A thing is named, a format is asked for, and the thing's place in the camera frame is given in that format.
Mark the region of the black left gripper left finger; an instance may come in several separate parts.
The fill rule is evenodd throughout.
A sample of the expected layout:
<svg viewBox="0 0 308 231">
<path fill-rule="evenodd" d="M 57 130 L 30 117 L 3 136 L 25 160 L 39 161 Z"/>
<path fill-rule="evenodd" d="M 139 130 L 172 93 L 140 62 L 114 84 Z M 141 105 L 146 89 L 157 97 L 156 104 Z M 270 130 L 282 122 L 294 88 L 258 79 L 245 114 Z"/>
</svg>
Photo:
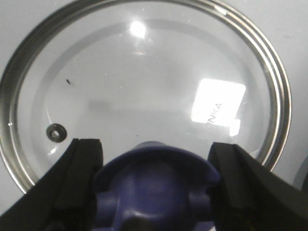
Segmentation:
<svg viewBox="0 0 308 231">
<path fill-rule="evenodd" d="M 74 139 L 51 169 L 0 217 L 2 231 L 90 231 L 92 179 L 103 166 L 97 139 Z"/>
</svg>

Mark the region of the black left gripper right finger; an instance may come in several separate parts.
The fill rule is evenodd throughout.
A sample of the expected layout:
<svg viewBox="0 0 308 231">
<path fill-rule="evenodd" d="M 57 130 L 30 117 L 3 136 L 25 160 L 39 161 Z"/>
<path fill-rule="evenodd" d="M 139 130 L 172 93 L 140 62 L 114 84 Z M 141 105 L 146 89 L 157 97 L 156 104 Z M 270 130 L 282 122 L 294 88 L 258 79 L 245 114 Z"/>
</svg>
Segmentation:
<svg viewBox="0 0 308 231">
<path fill-rule="evenodd" d="M 220 174 L 210 190 L 218 231 L 306 231 L 308 196 L 262 166 L 243 148 L 215 142 L 208 156 Z"/>
</svg>

